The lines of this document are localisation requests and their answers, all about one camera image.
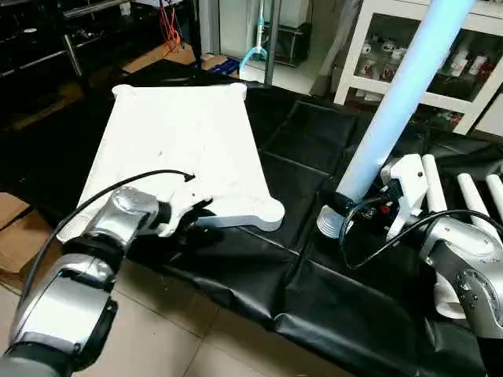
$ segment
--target bottle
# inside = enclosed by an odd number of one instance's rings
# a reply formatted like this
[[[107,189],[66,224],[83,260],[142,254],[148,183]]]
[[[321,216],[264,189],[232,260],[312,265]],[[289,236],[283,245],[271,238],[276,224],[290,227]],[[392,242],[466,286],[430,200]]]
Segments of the bottle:
[[[374,59],[371,51],[371,45],[367,41],[365,41],[362,48],[362,54],[360,55],[360,61],[357,66],[358,76],[373,79],[375,75],[377,60]]]
[[[468,64],[468,54],[470,53],[469,46],[472,44],[474,38],[474,33],[467,33],[464,35],[457,47],[456,53],[453,55],[452,61],[450,62],[450,69],[447,72],[449,75],[453,77],[461,76]]]
[[[396,71],[402,62],[402,59],[406,53],[407,49],[395,49],[391,53],[391,57],[389,61],[384,65],[384,69],[380,74],[380,79],[386,82],[391,82],[391,80],[395,77]]]

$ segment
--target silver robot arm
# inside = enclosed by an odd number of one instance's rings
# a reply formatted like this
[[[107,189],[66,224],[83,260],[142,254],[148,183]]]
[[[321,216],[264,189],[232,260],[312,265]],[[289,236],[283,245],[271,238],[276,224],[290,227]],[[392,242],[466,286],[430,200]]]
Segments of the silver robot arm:
[[[162,207],[164,217],[171,215]],[[121,262],[160,208],[155,196],[128,187],[114,191],[21,303],[0,359],[1,377],[65,377],[96,361],[116,315],[110,292]]]
[[[428,230],[420,256],[455,290],[488,375],[503,374],[501,243],[473,225],[440,218]]]

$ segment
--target white plastic board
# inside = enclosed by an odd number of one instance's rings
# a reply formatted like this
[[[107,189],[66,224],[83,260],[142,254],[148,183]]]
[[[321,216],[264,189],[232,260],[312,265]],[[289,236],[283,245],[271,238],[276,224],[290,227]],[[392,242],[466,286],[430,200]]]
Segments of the white plastic board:
[[[176,169],[195,174],[162,174],[130,186],[169,202],[177,212],[186,198],[212,198],[216,214],[201,225],[256,225],[277,229],[285,209],[270,197],[244,106],[246,86],[116,86],[116,102],[79,204],[102,189],[136,174]],[[78,236],[108,196],[90,205],[63,229],[62,241]],[[169,236],[173,229],[158,229]]]

